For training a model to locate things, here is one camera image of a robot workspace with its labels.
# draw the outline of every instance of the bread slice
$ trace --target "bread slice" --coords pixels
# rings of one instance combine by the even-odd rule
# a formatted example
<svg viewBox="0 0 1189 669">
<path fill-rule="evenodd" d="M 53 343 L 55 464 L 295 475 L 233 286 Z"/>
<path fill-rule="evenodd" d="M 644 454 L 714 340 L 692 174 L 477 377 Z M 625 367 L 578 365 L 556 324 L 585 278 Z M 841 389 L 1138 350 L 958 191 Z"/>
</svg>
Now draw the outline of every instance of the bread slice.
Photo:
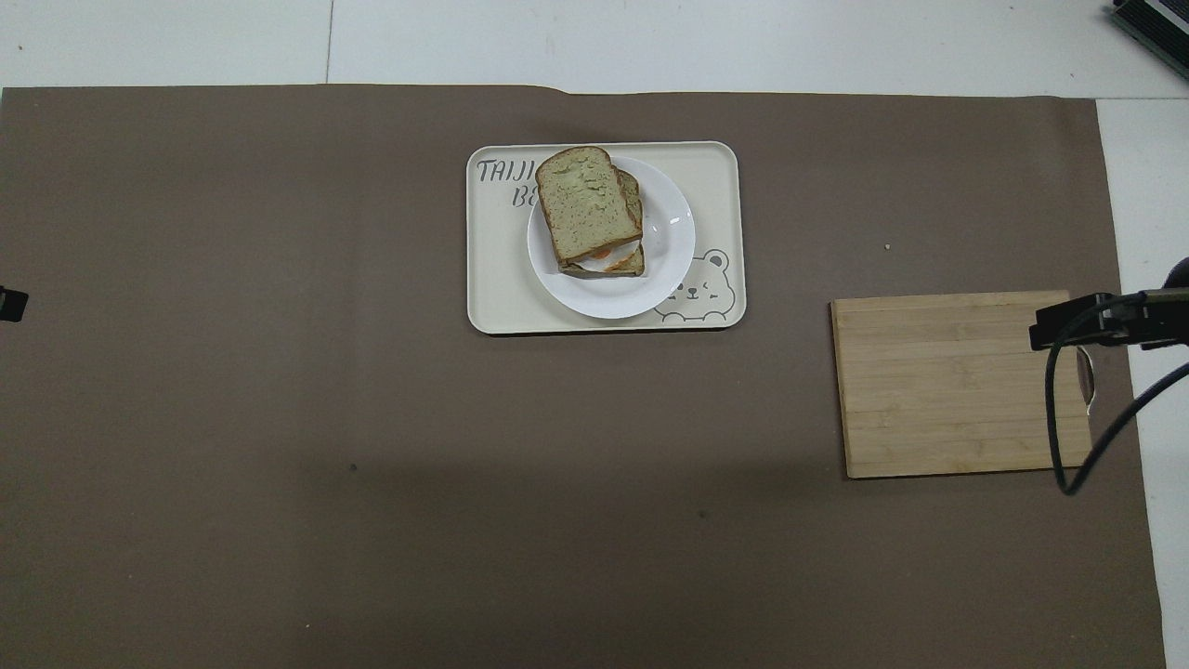
<svg viewBox="0 0 1189 669">
<path fill-rule="evenodd" d="M 643 236 L 619 173 L 598 146 L 574 146 L 536 169 L 537 197 L 559 265 Z"/>
<path fill-rule="evenodd" d="M 623 197 L 628 201 L 628 214 L 635 219 L 636 225 L 641 226 L 643 229 L 644 221 L 644 204 L 640 198 L 640 182 L 636 181 L 635 176 L 630 172 L 623 171 L 619 168 L 615 168 L 615 171 L 619 175 L 619 185 L 623 188 Z"/>
<path fill-rule="evenodd" d="M 619 168 L 615 168 L 615 171 L 619 175 L 619 185 L 628 202 L 628 215 L 642 226 L 644 208 L 643 201 L 640 198 L 640 182 L 636 181 L 635 176 Z M 637 247 L 635 252 L 621 260 L 619 264 L 609 266 L 604 271 L 591 271 L 575 263 L 562 263 L 560 266 L 564 273 L 584 278 L 598 276 L 640 276 L 644 272 L 644 247 Z"/>
</svg>

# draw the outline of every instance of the rectangular tray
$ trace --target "rectangular tray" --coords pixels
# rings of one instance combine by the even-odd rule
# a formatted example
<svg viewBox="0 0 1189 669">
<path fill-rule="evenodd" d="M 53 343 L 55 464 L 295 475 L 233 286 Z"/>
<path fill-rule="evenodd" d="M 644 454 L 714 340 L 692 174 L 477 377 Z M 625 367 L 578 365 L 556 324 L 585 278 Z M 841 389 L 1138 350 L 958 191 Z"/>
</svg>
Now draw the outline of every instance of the rectangular tray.
<svg viewBox="0 0 1189 669">
<path fill-rule="evenodd" d="M 730 327 L 743 317 L 743 227 L 738 162 L 719 141 L 599 144 L 611 156 L 644 160 L 681 189 L 693 213 L 697 245 L 686 283 L 713 280 L 734 291 L 725 311 L 704 313 L 697 301 L 666 299 L 621 318 L 591 317 L 555 299 L 528 258 L 528 216 L 536 202 L 534 171 L 562 144 L 484 146 L 466 164 L 466 311 L 487 334 Z"/>
</svg>

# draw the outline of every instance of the bamboo cutting board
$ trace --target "bamboo cutting board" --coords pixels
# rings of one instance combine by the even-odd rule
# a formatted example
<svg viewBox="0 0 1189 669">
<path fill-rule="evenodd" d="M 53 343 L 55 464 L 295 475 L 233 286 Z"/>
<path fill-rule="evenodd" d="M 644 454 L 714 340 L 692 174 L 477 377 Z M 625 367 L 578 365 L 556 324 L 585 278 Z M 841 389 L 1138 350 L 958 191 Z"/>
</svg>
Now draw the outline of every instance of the bamboo cutting board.
<svg viewBox="0 0 1189 669">
<path fill-rule="evenodd" d="M 836 299 L 835 359 L 853 479 L 1051 467 L 1038 308 L 1064 290 Z M 1058 361 L 1063 462 L 1080 465 L 1089 422 L 1074 352 Z"/>
</svg>

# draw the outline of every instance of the bear illustration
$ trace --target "bear illustration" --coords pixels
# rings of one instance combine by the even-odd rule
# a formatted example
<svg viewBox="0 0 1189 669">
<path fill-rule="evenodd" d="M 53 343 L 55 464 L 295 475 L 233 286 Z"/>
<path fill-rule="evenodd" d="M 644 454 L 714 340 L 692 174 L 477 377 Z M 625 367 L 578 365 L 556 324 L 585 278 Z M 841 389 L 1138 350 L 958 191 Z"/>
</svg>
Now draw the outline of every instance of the bear illustration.
<svg viewBox="0 0 1189 669">
<path fill-rule="evenodd" d="M 693 258 L 685 279 L 663 302 L 653 307 L 661 322 L 703 320 L 726 322 L 726 311 L 735 305 L 735 290 L 726 279 L 726 253 L 711 248 Z"/>
</svg>

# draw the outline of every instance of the black object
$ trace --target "black object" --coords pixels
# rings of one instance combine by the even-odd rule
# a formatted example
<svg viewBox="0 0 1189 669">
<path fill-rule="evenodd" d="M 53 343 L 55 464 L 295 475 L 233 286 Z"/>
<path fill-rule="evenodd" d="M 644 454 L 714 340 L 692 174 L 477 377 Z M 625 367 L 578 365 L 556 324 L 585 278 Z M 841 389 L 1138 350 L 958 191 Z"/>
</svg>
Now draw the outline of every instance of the black object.
<svg viewBox="0 0 1189 669">
<path fill-rule="evenodd" d="M 10 290 L 0 285 L 0 320 L 20 322 L 25 314 L 25 304 L 29 303 L 29 292 Z"/>
<path fill-rule="evenodd" d="M 1053 377 L 1057 355 L 1069 345 L 1141 345 L 1144 349 L 1156 349 L 1174 345 L 1189 345 L 1189 258 L 1177 263 L 1169 272 L 1164 286 L 1158 290 L 1140 290 L 1128 295 L 1094 292 L 1059 304 L 1037 310 L 1036 324 L 1028 327 L 1032 349 L 1049 349 L 1045 365 L 1044 400 L 1045 419 L 1049 429 L 1049 453 L 1053 475 L 1062 493 L 1072 496 L 1086 482 L 1094 465 L 1106 453 L 1111 442 L 1132 418 L 1157 396 L 1177 381 L 1189 377 L 1185 364 L 1144 391 L 1111 423 L 1099 437 L 1086 461 L 1077 468 L 1074 480 L 1067 484 L 1061 462 L 1057 438 L 1056 400 Z"/>
<path fill-rule="evenodd" d="M 1119 347 L 1141 345 L 1144 351 L 1189 345 L 1189 258 L 1169 272 L 1164 286 L 1143 290 L 1143 299 L 1124 299 L 1113 307 L 1099 308 L 1068 333 L 1062 346 L 1100 345 Z M 1028 327 L 1032 351 L 1052 347 L 1057 333 L 1078 314 L 1113 298 L 1109 292 L 1094 292 L 1076 299 L 1037 310 L 1037 322 Z"/>
<path fill-rule="evenodd" d="M 1189 78 L 1189 0 L 1114 0 L 1111 18 Z"/>
</svg>

